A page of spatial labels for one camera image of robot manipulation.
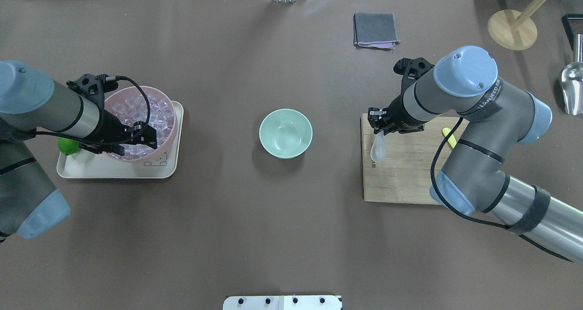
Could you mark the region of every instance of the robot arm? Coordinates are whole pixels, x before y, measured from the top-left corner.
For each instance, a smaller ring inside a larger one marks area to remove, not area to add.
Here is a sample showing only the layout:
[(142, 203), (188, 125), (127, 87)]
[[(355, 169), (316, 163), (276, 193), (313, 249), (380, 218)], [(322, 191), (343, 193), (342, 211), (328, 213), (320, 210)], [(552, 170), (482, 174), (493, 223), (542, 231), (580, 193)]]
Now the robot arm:
[(120, 144), (158, 147), (147, 119), (129, 127), (104, 110), (104, 93), (115, 90), (117, 80), (128, 78), (85, 74), (67, 88), (24, 63), (0, 61), (0, 242), (14, 233), (33, 238), (70, 213), (24, 140), (54, 134), (98, 154), (123, 155)]
[[(427, 74), (414, 77), (389, 107), (369, 109), (375, 133), (418, 131), (456, 111), (470, 123), (435, 179), (446, 202), (463, 215), (492, 215), (511, 233), (583, 263), (583, 213), (501, 171), (517, 142), (530, 144), (545, 133), (550, 108), (498, 77), (495, 61), (479, 47), (461, 47), (427, 65), (416, 68)], [(446, 205), (435, 188), (430, 194)]]

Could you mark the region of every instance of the pink bowl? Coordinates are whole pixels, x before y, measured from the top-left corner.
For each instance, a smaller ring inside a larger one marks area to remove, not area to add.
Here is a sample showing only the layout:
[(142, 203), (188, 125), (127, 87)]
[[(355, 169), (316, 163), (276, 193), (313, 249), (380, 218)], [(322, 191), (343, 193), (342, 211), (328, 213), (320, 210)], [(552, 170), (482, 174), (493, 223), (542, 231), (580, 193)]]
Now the pink bowl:
[[(167, 152), (169, 150), (169, 148), (171, 148), (172, 142), (173, 142), (174, 138), (176, 137), (176, 132), (178, 130), (176, 127), (176, 110), (174, 108), (174, 105), (172, 104), (172, 101), (169, 99), (168, 96), (166, 96), (166, 94), (157, 90), (156, 88), (153, 88), (150, 86), (140, 86), (140, 87), (142, 88), (142, 90), (144, 91), (144, 93), (146, 95), (152, 95), (152, 96), (156, 97), (158, 100), (165, 100), (172, 107), (172, 112), (174, 113), (174, 120), (172, 122), (169, 122), (169, 126), (171, 124), (172, 128), (170, 129), (170, 134), (169, 134), (168, 138), (166, 140), (164, 140), (162, 145), (158, 145), (158, 148), (156, 150), (154, 150), (154, 152), (152, 152), (146, 156), (139, 157), (136, 159), (123, 159), (123, 158), (117, 158), (117, 157), (113, 156), (111, 153), (103, 153), (103, 154), (106, 154), (108, 157), (114, 158), (118, 161), (135, 162), (135, 161), (146, 161), (148, 159), (152, 159), (152, 158), (158, 156), (159, 154), (164, 154), (164, 152)], [(111, 94), (111, 96), (109, 96), (106, 99), (104, 107), (105, 107), (106, 111), (111, 112), (111, 107), (113, 107), (113, 105), (115, 103), (124, 103), (127, 98), (133, 97), (133, 96), (142, 97), (142, 94), (140, 94), (140, 91), (135, 86), (124, 88), (122, 90), (119, 90), (119, 91)]]

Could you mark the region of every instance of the light blue joint cap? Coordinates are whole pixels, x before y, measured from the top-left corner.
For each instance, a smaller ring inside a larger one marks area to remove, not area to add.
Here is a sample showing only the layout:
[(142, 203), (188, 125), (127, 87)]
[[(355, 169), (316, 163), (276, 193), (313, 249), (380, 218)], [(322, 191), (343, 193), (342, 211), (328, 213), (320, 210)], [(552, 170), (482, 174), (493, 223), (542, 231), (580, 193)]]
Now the light blue joint cap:
[(15, 60), (0, 61), (0, 112), (22, 114), (50, 100), (55, 83), (48, 74)]
[(552, 111), (545, 103), (537, 99), (533, 94), (528, 92), (535, 103), (535, 117), (532, 120), (531, 129), (528, 130), (527, 135), (518, 141), (518, 144), (527, 145), (539, 140), (542, 134), (546, 133), (552, 121)]
[[(476, 209), (472, 202), (468, 200), (458, 186), (456, 186), (454, 182), (451, 181), (450, 177), (447, 177), (443, 171), (440, 170), (439, 173), (437, 173), (435, 182), (437, 182), (437, 188), (439, 188), (441, 195), (452, 207), (465, 215), (472, 215), (472, 213), (474, 213)], [(435, 192), (433, 186), (429, 189), (429, 195), (431, 195), (433, 200), (445, 206), (445, 204), (439, 199), (439, 196), (437, 196), (437, 192)]]
[(71, 214), (71, 209), (59, 189), (53, 190), (16, 231), (25, 239), (31, 239), (56, 226)]
[(457, 97), (484, 94), (498, 77), (496, 61), (485, 49), (463, 46), (439, 60), (433, 79), (444, 92)]

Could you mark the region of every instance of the cartoon drawing on tray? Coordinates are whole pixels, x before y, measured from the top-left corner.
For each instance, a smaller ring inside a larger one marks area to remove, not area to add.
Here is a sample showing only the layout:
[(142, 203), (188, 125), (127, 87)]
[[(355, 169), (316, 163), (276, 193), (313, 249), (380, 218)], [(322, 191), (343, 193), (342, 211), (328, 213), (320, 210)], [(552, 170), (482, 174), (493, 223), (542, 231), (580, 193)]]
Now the cartoon drawing on tray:
[(144, 167), (166, 167), (166, 165), (168, 165), (168, 162), (166, 162), (167, 159), (168, 152), (164, 152), (159, 158), (154, 159), (153, 161), (144, 162)]

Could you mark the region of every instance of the bowl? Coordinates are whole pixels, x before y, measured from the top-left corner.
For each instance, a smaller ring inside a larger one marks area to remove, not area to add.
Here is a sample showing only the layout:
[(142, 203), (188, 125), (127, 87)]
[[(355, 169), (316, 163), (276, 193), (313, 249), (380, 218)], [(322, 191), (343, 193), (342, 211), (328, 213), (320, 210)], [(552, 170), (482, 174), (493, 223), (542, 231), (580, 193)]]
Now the bowl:
[[(159, 91), (156, 88), (150, 87), (150, 86), (140, 86), (142, 88), (142, 90), (144, 91), (144, 93), (147, 96), (154, 96), (156, 98), (156, 102), (160, 102), (160, 101), (164, 101), (169, 105), (169, 108), (171, 109), (171, 115), (169, 115), (169, 117), (173, 117), (173, 119), (168, 119), (166, 122), (168, 123), (168, 129), (169, 129), (169, 134), (167, 135), (166, 138), (160, 137), (160, 134), (158, 134), (158, 148), (156, 150), (153, 150), (151, 148), (148, 148), (148, 151), (146, 153), (142, 153), (142, 154), (138, 154), (136, 156), (129, 156), (128, 153), (125, 154), (125, 156), (121, 157), (117, 154), (114, 153), (104, 153), (106, 154), (108, 157), (114, 158), (116, 160), (122, 161), (122, 162), (135, 162), (135, 161), (147, 161), (148, 159), (152, 159), (160, 154), (164, 154), (164, 152), (167, 152), (173, 143), (173, 140), (176, 136), (177, 133), (177, 127), (176, 127), (176, 119), (175, 119), (175, 109), (174, 109), (174, 105), (172, 104), (172, 101), (169, 99), (168, 96), (166, 96), (166, 94), (164, 94), (163, 92)], [(124, 122), (123, 120), (123, 115), (120, 115), (120, 113), (117, 113), (116, 111), (114, 111), (114, 109), (112, 109), (112, 107), (114, 107), (114, 105), (116, 103), (119, 104), (125, 104), (125, 102), (131, 98), (137, 99), (139, 98), (144, 104), (144, 99), (142, 94), (140, 94), (139, 90), (135, 87), (135, 86), (130, 86), (128, 88), (124, 88), (122, 90), (119, 90), (117, 92), (115, 92), (114, 94), (111, 94), (111, 96), (109, 96), (106, 100), (105, 100), (105, 104), (104, 107), (106, 109), (106, 111), (112, 113), (113, 115), (116, 115), (118, 117), (118, 119), (120, 119), (121, 123), (125, 124), (125, 125), (133, 125), (133, 122), (138, 121), (138, 120), (133, 120), (131, 118), (128, 118), (127, 121)], [(150, 113), (150, 126), (153, 126), (155, 129), (157, 128), (157, 126), (154, 124), (153, 121), (154, 117), (153, 117), (153, 111), (152, 113)], [(139, 120), (143, 120), (145, 121), (145, 115), (144, 117), (140, 117)]]
[(312, 142), (312, 125), (294, 109), (269, 113), (259, 128), (261, 145), (277, 158), (290, 159), (304, 153)]

